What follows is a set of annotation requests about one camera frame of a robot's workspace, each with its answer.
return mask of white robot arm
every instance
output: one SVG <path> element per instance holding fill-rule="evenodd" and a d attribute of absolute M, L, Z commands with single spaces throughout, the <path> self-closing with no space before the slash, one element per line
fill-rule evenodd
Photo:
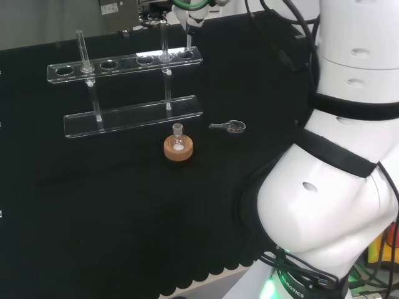
<path fill-rule="evenodd" d="M 230 0 L 172 0 L 174 4 L 172 10 L 183 28 L 190 33 L 190 27 L 193 29 L 202 27 L 205 17 L 209 14 L 211 2 L 223 7 Z"/>
<path fill-rule="evenodd" d="M 293 19 L 279 1 L 266 0 Z M 310 1 L 294 2 L 303 11 Z M 304 130 L 327 140 L 323 145 L 339 146 L 369 163 L 383 161 L 399 185 L 399 2 L 319 0 L 319 4 L 316 85 L 325 105 L 316 107 Z M 308 18 L 314 9 L 303 14 Z M 207 11 L 184 13 L 189 25 L 199 27 Z M 345 283 L 359 255 L 397 218 L 398 201 L 383 166 L 362 177 L 345 170 L 346 165 L 329 163 L 330 157 L 323 159 L 311 147 L 292 145 L 274 167 L 259 190 L 259 218 L 270 238 L 290 252 L 292 263 Z M 317 298 L 309 288 L 301 291 L 307 278 L 272 268 L 253 273 L 262 271 L 272 274 L 280 299 Z M 225 298 L 239 298 L 238 293 Z M 349 291 L 345 298 L 352 298 Z"/>

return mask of rack hole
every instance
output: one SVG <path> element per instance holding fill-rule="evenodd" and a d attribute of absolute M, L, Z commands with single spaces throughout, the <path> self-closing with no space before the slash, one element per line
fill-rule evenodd
<path fill-rule="evenodd" d="M 317 193 L 318 192 L 316 186 L 311 184 L 311 183 L 303 182 L 302 185 L 304 185 L 304 188 L 306 190 L 308 190 L 309 192 L 313 192 L 313 193 Z"/>
<path fill-rule="evenodd" d="M 94 66 L 93 66 L 92 64 L 90 64 L 90 68 L 87 69 L 87 68 L 85 68 L 84 65 L 82 65 L 82 66 L 80 67 L 80 70 L 82 71 L 82 73 L 88 74 L 88 73 L 91 73 L 91 72 L 94 71 Z"/>
<path fill-rule="evenodd" d="M 194 53 L 192 53 L 192 51 L 178 52 L 177 56 L 181 59 L 190 59 L 194 56 Z"/>
<path fill-rule="evenodd" d="M 100 66 L 101 66 L 101 68 L 103 68 L 105 70 L 112 70 L 118 66 L 118 62 L 113 61 L 113 60 L 107 60 L 105 62 L 102 62 L 100 64 Z"/>
<path fill-rule="evenodd" d="M 153 61 L 154 61 L 154 57 L 152 57 L 152 56 L 143 56 L 143 57 L 139 57 L 137 59 L 137 63 L 141 64 L 141 65 L 152 64 Z"/>
<path fill-rule="evenodd" d="M 74 68 L 68 65 L 67 67 L 62 67 L 61 69 L 56 70 L 55 73 L 58 76 L 68 76 L 73 71 L 74 71 Z"/>

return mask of black table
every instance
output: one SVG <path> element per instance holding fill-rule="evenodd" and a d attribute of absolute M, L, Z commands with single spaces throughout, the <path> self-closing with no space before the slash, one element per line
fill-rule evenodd
<path fill-rule="evenodd" d="M 305 64 L 291 26 L 264 13 L 256 22 Z M 168 29 L 171 48 L 185 44 L 180 26 Z M 159 34 L 87 47 L 91 59 L 143 52 L 160 48 Z M 306 114 L 306 71 L 284 66 L 247 15 L 206 21 L 195 45 L 202 64 L 173 71 L 172 97 L 195 94 L 204 109 L 182 121 L 195 145 L 183 164 L 163 155 L 171 123 L 64 137 L 63 116 L 90 111 L 89 95 L 84 82 L 48 83 L 47 65 L 79 60 L 76 41 L 0 52 L 0 298 L 158 298 L 251 265 L 271 244 L 253 205 L 261 180 L 240 206 L 250 234 L 234 205 L 243 179 L 281 153 Z M 160 70 L 97 85 L 103 109 L 163 98 Z M 242 136 L 208 130 L 233 119 L 247 125 Z"/>

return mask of black cable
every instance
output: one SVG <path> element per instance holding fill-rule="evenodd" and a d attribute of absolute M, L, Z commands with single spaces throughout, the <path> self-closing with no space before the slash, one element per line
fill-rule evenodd
<path fill-rule="evenodd" d="M 317 48 L 315 45 L 315 40 L 312 37 L 312 33 L 310 32 L 309 27 L 306 24 L 306 21 L 302 14 L 299 12 L 298 8 L 292 3 L 291 0 L 282 0 L 289 10 L 294 14 L 297 20 L 300 22 L 300 26 L 305 32 L 307 45 L 309 46 L 310 53 L 312 54 L 312 75 L 315 82 L 315 88 L 317 88 L 319 82 L 319 74 L 320 74 L 320 63 L 319 63 L 319 55 L 317 53 Z"/>
<path fill-rule="evenodd" d="M 265 11 L 274 14 L 274 15 L 275 15 L 278 19 L 280 19 L 281 21 L 286 22 L 286 23 L 291 24 L 291 25 L 300 25 L 300 22 L 299 22 L 299 21 L 287 19 L 286 17 L 283 17 L 282 15 L 280 15 L 280 14 L 279 14 L 277 11 L 275 11 L 274 9 L 270 9 L 270 8 L 266 5 L 266 3 L 264 2 L 264 0 L 260 0 L 260 2 L 261 2 L 261 5 L 262 5 L 262 7 L 263 7 L 263 9 L 264 9 Z M 316 22 L 316 20 L 317 20 L 317 19 L 307 20 L 307 21 L 305 21 L 305 23 L 308 24 L 308 25 L 311 25 L 311 24 L 314 24 L 314 23 Z"/>
<path fill-rule="evenodd" d="M 387 235 L 388 235 L 388 230 L 386 229 L 382 239 L 381 239 L 381 245 L 380 245 L 380 252 L 378 253 L 378 262 L 376 264 L 376 267 L 373 271 L 372 274 L 368 275 L 368 273 L 366 273 L 368 275 L 368 278 L 366 280 L 358 280 L 357 282 L 350 282 L 349 283 L 349 288 L 350 289 L 354 289 L 354 288 L 360 288 L 360 287 L 364 287 L 365 285 L 371 285 L 372 287 L 375 287 L 376 283 L 371 283 L 372 280 L 375 280 L 378 271 L 380 270 L 381 264 L 382 264 L 382 255 L 383 255 L 383 251 L 384 251 L 384 245 L 385 242 L 387 241 Z"/>
<path fill-rule="evenodd" d="M 313 61 L 313 56 L 312 56 L 312 54 L 311 54 L 310 57 L 309 57 L 310 87 L 312 88 L 313 93 L 316 94 L 316 93 L 317 93 L 317 85 L 318 85 L 318 82 L 316 82 L 315 77 L 314 77 L 314 75 L 313 75 L 314 70 L 313 70 L 313 63 L 312 63 L 312 61 Z"/>
<path fill-rule="evenodd" d="M 365 281 L 366 284 L 368 284 L 369 282 L 374 280 L 374 278 L 377 276 L 378 271 L 380 270 L 380 267 L 381 267 L 381 264 L 382 264 L 382 255 L 383 255 L 383 252 L 384 252 L 384 245 L 385 245 L 385 242 L 387 241 L 387 235 L 388 235 L 388 230 L 385 230 L 384 235 L 382 236 L 382 240 L 381 240 L 380 254 L 378 256 L 377 265 L 376 265 L 373 273 L 370 275 L 370 277 L 368 277 L 366 279 L 366 281 Z"/>
<path fill-rule="evenodd" d="M 375 288 L 381 288 L 382 289 L 382 290 L 372 291 L 371 293 L 378 292 L 378 293 L 381 293 L 381 294 L 385 294 L 388 291 L 387 288 L 384 288 L 383 286 L 381 286 L 381 285 L 379 285 L 377 283 L 370 283 L 368 285 L 370 285 L 372 287 L 375 287 Z M 390 290 L 390 292 L 392 292 L 394 290 L 399 290 L 399 287 L 397 287 L 395 284 L 392 285 L 392 289 Z M 369 294 L 371 294 L 371 293 L 368 293 L 368 292 L 369 291 L 359 292 L 359 295 L 369 295 Z"/>
<path fill-rule="evenodd" d="M 371 276 L 372 274 L 367 271 L 365 268 L 363 268 L 361 265 L 357 264 L 357 266 L 364 272 L 366 273 L 368 276 Z M 378 282 L 382 287 L 386 288 L 388 286 L 388 284 L 386 282 L 383 282 L 382 280 L 380 280 L 378 277 L 374 277 L 373 280 L 375 280 L 376 282 Z"/>
<path fill-rule="evenodd" d="M 298 69 L 296 69 L 294 67 L 294 64 L 292 62 L 291 57 L 289 57 L 289 55 L 285 51 L 281 50 L 277 46 L 277 44 L 273 41 L 272 37 L 266 35 L 263 32 L 263 30 L 258 26 L 258 24 L 255 21 L 255 15 L 249 9 L 248 0 L 244 0 L 244 3 L 245 3 L 246 10 L 247 10 L 247 15 L 248 15 L 248 18 L 249 18 L 249 22 L 251 23 L 253 28 L 255 28 L 255 30 L 258 31 L 258 33 L 267 41 L 267 43 L 271 45 L 272 50 L 276 53 L 276 55 L 278 56 L 279 60 L 284 65 L 288 66 L 294 72 L 298 71 Z"/>
<path fill-rule="evenodd" d="M 389 185 L 391 186 L 391 188 L 393 190 L 393 193 L 395 193 L 395 196 L 396 196 L 398 204 L 399 204 L 399 192 L 398 192 L 397 187 L 395 186 L 395 183 L 393 182 L 392 178 L 390 177 L 388 171 L 385 169 L 384 165 L 381 162 L 378 162 L 377 165 L 381 169 L 384 176 L 386 177 Z M 388 283 L 387 293 L 385 294 L 385 299 L 389 298 L 389 294 L 392 290 L 393 270 L 395 268 L 395 252 L 396 252 L 398 228 L 399 228 L 399 211 L 398 211 L 398 215 L 397 215 L 397 221 L 395 222 L 395 230 L 393 231 L 391 265 L 390 265 L 390 270 L 389 270 L 389 283 Z"/>
<path fill-rule="evenodd" d="M 288 266 L 288 265 L 286 265 L 284 263 L 281 263 L 281 262 L 277 261 L 276 259 L 266 255 L 266 254 L 262 254 L 261 258 L 262 258 L 262 262 L 264 262 L 264 263 L 266 263 L 266 264 L 268 264 L 268 265 L 270 265 L 270 266 L 272 266 L 274 268 L 277 268 L 277 269 L 285 270 L 285 271 L 288 271 L 288 272 L 293 272 L 293 273 L 299 274 L 299 275 L 301 275 L 303 277 L 308 277 L 307 275 L 310 275 L 309 278 L 319 277 L 321 279 L 324 279 L 324 280 L 327 280 L 329 282 L 332 282 L 335 286 L 339 283 L 339 280 L 336 279 L 337 277 L 335 275 L 329 274 L 327 272 L 324 272 L 326 274 L 323 274 L 323 273 L 321 273 L 323 271 L 319 272 L 318 270 L 316 270 L 316 271 L 306 270 L 306 269 L 300 268 L 297 265 L 294 266 L 294 267 L 293 266 Z"/>
<path fill-rule="evenodd" d="M 287 252 L 284 252 L 284 254 L 285 254 L 286 256 L 288 256 L 288 257 L 291 257 L 291 258 L 293 258 L 293 259 L 296 259 L 296 260 L 297 260 L 298 262 L 300 262 L 300 263 L 303 263 L 306 267 L 309 267 L 309 268 L 312 269 L 313 271 L 316 271 L 316 272 L 319 272 L 319 273 L 321 273 L 321 274 L 324 274 L 324 275 L 327 275 L 327 276 L 329 276 L 329 277 L 332 277 L 332 278 L 335 279 L 336 282 L 339 282 L 339 278 L 338 278 L 337 276 L 335 276 L 335 275 L 333 275 L 333 274 L 330 274 L 330 273 L 327 273 L 327 272 L 325 272 L 325 271 L 321 271 L 321 270 L 319 270 L 319 269 L 317 269 L 317 268 L 311 266 L 311 264 L 305 262 L 304 260 L 301 260 L 299 257 L 296 257 L 295 255 L 289 254 L 289 253 L 287 253 Z"/>
<path fill-rule="evenodd" d="M 314 41 L 316 41 L 317 31 L 319 30 L 319 26 L 320 26 L 320 15 L 317 16 L 316 21 L 314 22 L 312 28 L 312 37 Z"/>

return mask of test tube rack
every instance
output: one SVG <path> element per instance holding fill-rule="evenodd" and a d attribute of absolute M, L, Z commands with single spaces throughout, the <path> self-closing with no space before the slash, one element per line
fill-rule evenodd
<path fill-rule="evenodd" d="M 166 21 L 160 22 L 162 50 L 95 60 L 89 60 L 83 32 L 81 30 L 76 31 L 82 60 L 66 64 L 52 64 L 47 67 L 49 82 L 67 83 L 85 80 L 90 92 L 93 111 L 64 116 L 64 130 L 67 138 L 154 125 L 192 118 L 203 113 L 195 95 L 171 98 L 171 69 L 199 64 L 203 58 L 198 48 L 192 47 L 191 43 L 184 48 L 169 49 L 166 26 Z M 165 83 L 164 100 L 108 110 L 100 109 L 95 89 L 97 77 L 160 69 Z"/>

